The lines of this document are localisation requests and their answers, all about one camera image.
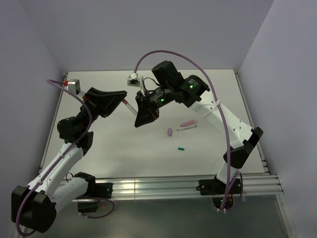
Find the lavender wall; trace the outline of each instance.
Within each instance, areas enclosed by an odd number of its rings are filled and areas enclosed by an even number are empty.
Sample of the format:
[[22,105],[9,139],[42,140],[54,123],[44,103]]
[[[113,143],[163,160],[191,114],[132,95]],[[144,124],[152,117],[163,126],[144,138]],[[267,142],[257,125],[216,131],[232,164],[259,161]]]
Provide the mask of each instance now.
[[58,92],[46,79],[61,72],[18,0],[0,7],[0,233],[12,235],[11,193],[37,173]]
[[296,229],[317,234],[317,1],[276,0],[240,70]]
[[[273,0],[20,0],[63,69],[127,70],[166,49],[203,68],[239,69]],[[165,54],[162,60],[193,67]]]

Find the cable tie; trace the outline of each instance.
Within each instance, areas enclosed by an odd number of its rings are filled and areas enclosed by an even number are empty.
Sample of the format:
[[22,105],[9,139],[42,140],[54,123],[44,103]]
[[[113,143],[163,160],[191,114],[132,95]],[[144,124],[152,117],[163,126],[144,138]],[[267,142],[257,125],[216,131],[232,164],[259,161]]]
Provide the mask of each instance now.
[[215,104],[215,107],[212,108],[211,112],[212,112],[213,110],[215,110],[218,105],[220,105],[219,99],[218,99],[214,104]]

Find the robotic arm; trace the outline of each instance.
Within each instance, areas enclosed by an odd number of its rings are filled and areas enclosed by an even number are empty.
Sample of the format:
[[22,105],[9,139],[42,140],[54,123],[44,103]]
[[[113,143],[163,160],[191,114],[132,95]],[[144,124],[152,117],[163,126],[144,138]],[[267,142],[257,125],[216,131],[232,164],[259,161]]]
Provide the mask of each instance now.
[[[91,88],[84,96],[84,103],[91,112],[92,120],[99,116],[108,117],[126,97],[126,91],[102,92]],[[87,110],[82,106],[75,117],[61,120],[57,124],[59,137],[65,141],[62,148],[51,163],[26,187],[17,186],[11,195],[11,219],[23,226],[41,233],[46,232],[53,224],[57,213],[73,199],[84,197],[110,198],[102,194],[101,184],[95,183],[95,177],[85,173],[77,173],[66,185],[58,188],[68,171],[88,152],[93,142],[93,132],[87,132],[66,154],[64,152],[88,128],[90,119]],[[26,199],[26,196],[40,182],[40,185]],[[18,217],[21,204],[22,213]]]
[[[152,73],[158,80],[160,87],[153,92],[139,91],[136,96],[138,104],[138,114],[135,120],[135,127],[151,123],[159,118],[159,108],[176,101],[183,103],[186,107],[198,112],[218,130],[224,132],[222,118],[218,109],[220,105],[227,122],[230,138],[230,181],[236,173],[243,167],[247,158],[256,147],[263,131],[259,128],[252,128],[239,120],[225,105],[215,102],[209,87],[197,76],[191,75],[184,79],[180,72],[170,61],[164,61],[152,69]],[[143,78],[139,77],[142,89]],[[223,164],[214,179],[200,181],[200,186],[196,189],[201,195],[224,194],[227,183],[227,152],[223,155]],[[240,193],[240,180],[237,179],[233,184],[233,192]],[[220,208],[220,199],[213,199],[217,208]],[[233,202],[228,201],[226,208],[232,207]]]

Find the white table surface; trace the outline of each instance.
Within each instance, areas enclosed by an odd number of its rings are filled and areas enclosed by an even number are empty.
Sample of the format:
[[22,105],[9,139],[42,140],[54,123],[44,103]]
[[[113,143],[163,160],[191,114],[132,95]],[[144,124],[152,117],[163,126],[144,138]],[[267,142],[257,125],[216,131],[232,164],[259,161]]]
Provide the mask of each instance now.
[[[204,81],[198,70],[180,70],[184,78],[191,74]],[[206,70],[217,96],[237,117],[250,124],[233,70]],[[136,87],[127,86],[130,71],[69,72],[68,80],[79,79],[81,89],[90,87],[102,91],[128,92],[126,100],[137,110]],[[139,71],[144,77],[153,77],[150,70]],[[146,81],[148,89],[155,88]],[[54,129],[44,160],[44,167],[55,157],[63,144],[57,132],[57,123],[77,115],[80,104],[63,93]],[[179,125],[191,119],[199,123],[195,129],[176,131]],[[184,105],[172,102],[160,109],[159,119],[139,128],[134,127],[135,116],[122,103],[108,117],[99,117],[91,126],[94,141],[91,149],[72,169],[73,174],[85,172],[97,178],[165,177],[216,174],[226,151],[225,135],[201,115]],[[174,130],[167,136],[167,129]],[[260,154],[254,149],[242,173],[264,173]]]

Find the white cable clip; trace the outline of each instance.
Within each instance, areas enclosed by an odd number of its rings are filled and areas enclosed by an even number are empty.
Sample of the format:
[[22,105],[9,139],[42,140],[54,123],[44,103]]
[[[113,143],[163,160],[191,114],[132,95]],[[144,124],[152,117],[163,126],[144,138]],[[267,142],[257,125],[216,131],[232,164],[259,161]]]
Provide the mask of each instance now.
[[138,74],[137,73],[131,73],[130,74],[131,79],[138,79]]
[[218,105],[220,105],[220,101],[219,99],[214,103],[214,107],[211,108],[211,112],[213,112],[213,110],[215,110],[217,108]]

